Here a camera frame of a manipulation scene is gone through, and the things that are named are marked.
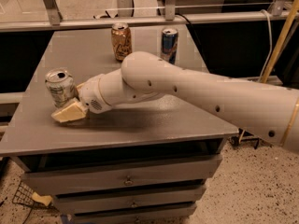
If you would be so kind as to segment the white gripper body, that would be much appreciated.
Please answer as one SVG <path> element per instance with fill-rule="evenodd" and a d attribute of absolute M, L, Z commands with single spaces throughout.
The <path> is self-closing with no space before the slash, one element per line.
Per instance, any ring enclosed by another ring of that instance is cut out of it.
<path fill-rule="evenodd" d="M 100 92 L 100 79 L 103 74 L 92 77 L 82 84 L 79 89 L 79 100 L 94 114 L 107 112 L 112 107 L 107 104 Z"/>

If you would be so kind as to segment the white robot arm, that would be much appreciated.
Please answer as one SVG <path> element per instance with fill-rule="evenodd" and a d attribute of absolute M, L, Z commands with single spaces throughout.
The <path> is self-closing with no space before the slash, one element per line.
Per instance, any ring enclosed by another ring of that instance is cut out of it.
<path fill-rule="evenodd" d="M 265 142 L 299 152 L 299 90 L 177 67 L 147 53 L 128 55 L 121 68 L 92 77 L 78 97 L 52 113 L 58 122 L 83 119 L 116 105 L 169 94 L 195 105 Z"/>

